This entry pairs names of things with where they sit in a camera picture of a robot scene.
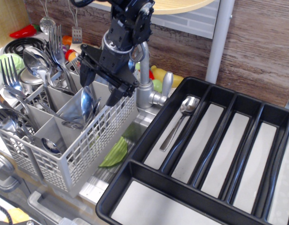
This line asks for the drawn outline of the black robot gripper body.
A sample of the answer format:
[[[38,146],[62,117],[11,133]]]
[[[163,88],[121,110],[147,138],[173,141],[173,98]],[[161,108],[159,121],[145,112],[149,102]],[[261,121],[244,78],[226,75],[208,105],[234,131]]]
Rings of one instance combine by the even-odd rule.
[[[134,46],[129,45],[126,37],[111,37],[107,31],[102,39],[102,48],[81,45],[80,62],[85,61],[89,68],[116,88],[125,89],[125,97],[132,96],[139,86],[133,72],[129,69],[130,53]]]

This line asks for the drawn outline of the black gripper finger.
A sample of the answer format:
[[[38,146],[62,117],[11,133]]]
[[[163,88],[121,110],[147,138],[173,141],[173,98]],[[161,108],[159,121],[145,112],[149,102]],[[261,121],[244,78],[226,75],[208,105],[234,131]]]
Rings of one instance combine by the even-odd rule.
[[[85,61],[80,63],[80,84],[82,87],[90,85],[96,76],[96,72],[89,68]]]
[[[119,88],[111,87],[110,88],[110,96],[106,102],[107,106],[113,107],[115,106],[125,95],[124,87],[120,86]]]

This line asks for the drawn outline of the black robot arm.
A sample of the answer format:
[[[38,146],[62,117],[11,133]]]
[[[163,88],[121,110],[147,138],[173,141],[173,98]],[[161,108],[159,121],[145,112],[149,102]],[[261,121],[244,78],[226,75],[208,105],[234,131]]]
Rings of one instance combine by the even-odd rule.
[[[80,84],[90,85],[99,75],[113,86],[106,105],[115,106],[123,97],[131,97],[139,81],[129,68],[135,47],[149,40],[153,0],[111,0],[111,25],[97,49],[81,45]]]

